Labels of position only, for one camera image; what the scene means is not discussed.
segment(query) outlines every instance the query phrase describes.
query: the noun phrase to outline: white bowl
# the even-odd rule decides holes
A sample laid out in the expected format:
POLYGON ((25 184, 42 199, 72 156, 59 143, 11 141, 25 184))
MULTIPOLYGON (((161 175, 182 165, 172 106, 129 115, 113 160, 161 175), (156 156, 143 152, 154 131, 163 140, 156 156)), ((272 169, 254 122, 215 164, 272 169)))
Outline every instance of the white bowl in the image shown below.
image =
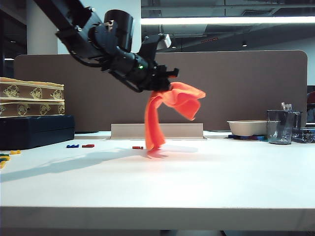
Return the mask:
POLYGON ((227 121, 232 134, 239 136, 266 135, 266 120, 235 120, 227 121))

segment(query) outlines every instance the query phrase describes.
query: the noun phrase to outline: glass cup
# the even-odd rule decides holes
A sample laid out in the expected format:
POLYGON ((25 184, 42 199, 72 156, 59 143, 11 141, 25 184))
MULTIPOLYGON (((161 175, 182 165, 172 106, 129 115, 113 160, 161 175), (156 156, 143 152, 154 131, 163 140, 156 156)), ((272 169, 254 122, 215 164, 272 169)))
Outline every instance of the glass cup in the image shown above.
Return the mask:
POLYGON ((292 129, 296 121, 294 111, 268 110, 267 137, 271 144, 291 144, 292 129))

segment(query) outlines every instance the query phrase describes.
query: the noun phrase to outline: printed cartoon character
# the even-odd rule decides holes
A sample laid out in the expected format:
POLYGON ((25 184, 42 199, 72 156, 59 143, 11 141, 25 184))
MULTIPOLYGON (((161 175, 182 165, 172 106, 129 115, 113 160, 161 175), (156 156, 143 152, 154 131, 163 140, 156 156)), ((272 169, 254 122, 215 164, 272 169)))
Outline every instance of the printed cartoon character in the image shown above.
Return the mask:
POLYGON ((25 116, 29 109, 30 107, 27 104, 20 104, 18 105, 18 114, 20 116, 25 116))
POLYGON ((5 106, 4 105, 0 105, 0 115, 2 114, 2 112, 5 111, 5 106))
POLYGON ((50 109, 49 105, 41 105, 39 113, 43 116, 43 115, 47 114, 47 112, 50 111, 50 110, 51 109, 50 109))
POLYGON ((54 99, 61 99, 62 98, 61 90, 55 90, 50 96, 53 97, 54 99))
POLYGON ((64 115, 64 105, 59 105, 59 114, 64 115))
POLYGON ((3 93, 8 97, 18 97, 19 96, 19 88, 16 85, 10 85, 7 87, 3 93))
POLYGON ((34 88, 34 89, 30 92, 30 95, 31 95, 33 98, 42 98, 41 88, 40 88, 40 87, 34 88))

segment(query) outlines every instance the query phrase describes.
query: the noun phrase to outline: stacked boxes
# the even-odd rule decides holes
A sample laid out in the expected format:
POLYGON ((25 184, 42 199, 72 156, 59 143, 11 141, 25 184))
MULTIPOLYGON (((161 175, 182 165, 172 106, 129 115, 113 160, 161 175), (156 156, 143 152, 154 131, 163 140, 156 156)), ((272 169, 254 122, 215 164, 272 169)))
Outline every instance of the stacked boxes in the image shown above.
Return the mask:
POLYGON ((0 117, 64 115, 63 85, 0 77, 0 117))

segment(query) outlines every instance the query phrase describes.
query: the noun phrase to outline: fluorescent light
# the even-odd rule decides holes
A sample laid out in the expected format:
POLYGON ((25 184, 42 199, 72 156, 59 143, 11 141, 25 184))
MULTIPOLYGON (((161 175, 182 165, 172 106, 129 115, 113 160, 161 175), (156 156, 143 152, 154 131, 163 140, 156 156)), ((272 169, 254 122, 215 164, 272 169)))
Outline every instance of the fluorescent light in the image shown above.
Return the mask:
POLYGON ((142 25, 218 25, 218 24, 285 24, 315 23, 314 16, 292 17, 194 17, 194 18, 142 18, 142 25))

